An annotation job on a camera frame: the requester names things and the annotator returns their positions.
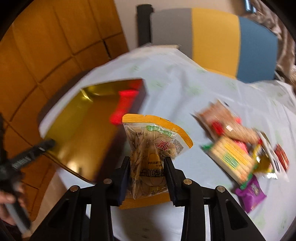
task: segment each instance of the purple snack package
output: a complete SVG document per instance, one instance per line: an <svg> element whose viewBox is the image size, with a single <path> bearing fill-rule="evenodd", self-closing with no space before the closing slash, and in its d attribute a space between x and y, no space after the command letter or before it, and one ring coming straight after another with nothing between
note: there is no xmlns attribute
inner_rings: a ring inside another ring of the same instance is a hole
<svg viewBox="0 0 296 241"><path fill-rule="evenodd" d="M242 199L244 210L247 213L251 212L266 198L266 195L262 192L255 176L252 177L246 189L240 190L238 188L235 190L235 194Z"/></svg>

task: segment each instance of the white tablecloth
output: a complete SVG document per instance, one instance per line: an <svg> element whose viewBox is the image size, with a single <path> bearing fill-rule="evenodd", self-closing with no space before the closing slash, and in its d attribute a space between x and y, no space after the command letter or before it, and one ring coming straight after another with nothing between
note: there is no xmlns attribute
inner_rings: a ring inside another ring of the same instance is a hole
<svg viewBox="0 0 296 241"><path fill-rule="evenodd" d="M51 109L39 126L45 136L55 118L81 88L118 79L143 78L147 97L140 113L156 115L181 126L194 146L174 160L176 168L201 186L232 189L232 180L200 148L209 143L192 115L216 99L225 101L242 119L242 124L266 133L272 146L279 143L290 160L289 182L259 178L267 198L249 216L267 241L279 241L296 216L296 100L286 84L258 82L252 85L207 72L176 49L145 47L98 67L82 78ZM61 169L69 188L89 184ZM184 208L171 202L119 210L112 207L115 237L128 240L181 238ZM207 228L207 240L210 233Z"/></svg>

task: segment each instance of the beige wall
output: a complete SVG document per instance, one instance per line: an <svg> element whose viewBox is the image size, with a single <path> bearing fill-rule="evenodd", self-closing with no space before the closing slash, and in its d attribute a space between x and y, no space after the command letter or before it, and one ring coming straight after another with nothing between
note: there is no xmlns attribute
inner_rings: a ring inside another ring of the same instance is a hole
<svg viewBox="0 0 296 241"><path fill-rule="evenodd" d="M244 13L243 0L114 0L130 50L137 47L136 6L152 4L155 11L169 8L202 7L236 15Z"/></svg>

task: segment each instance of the blue panel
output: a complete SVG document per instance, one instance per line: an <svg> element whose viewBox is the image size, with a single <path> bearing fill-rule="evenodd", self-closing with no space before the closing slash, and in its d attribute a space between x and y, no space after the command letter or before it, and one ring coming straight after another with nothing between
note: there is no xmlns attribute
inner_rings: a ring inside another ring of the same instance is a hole
<svg viewBox="0 0 296 241"><path fill-rule="evenodd" d="M278 40L266 27L239 17L241 43L237 79L245 83L273 80Z"/></svg>

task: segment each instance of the qr code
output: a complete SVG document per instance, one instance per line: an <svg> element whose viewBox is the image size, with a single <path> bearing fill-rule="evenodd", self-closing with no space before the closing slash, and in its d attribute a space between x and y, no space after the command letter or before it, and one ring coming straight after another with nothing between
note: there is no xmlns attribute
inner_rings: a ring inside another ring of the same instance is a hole
<svg viewBox="0 0 296 241"><path fill-rule="evenodd" d="M177 140L177 139L174 139L173 141L173 144L175 145L176 147L176 152L179 154L182 150L183 150L183 146L181 145L181 143Z"/></svg>

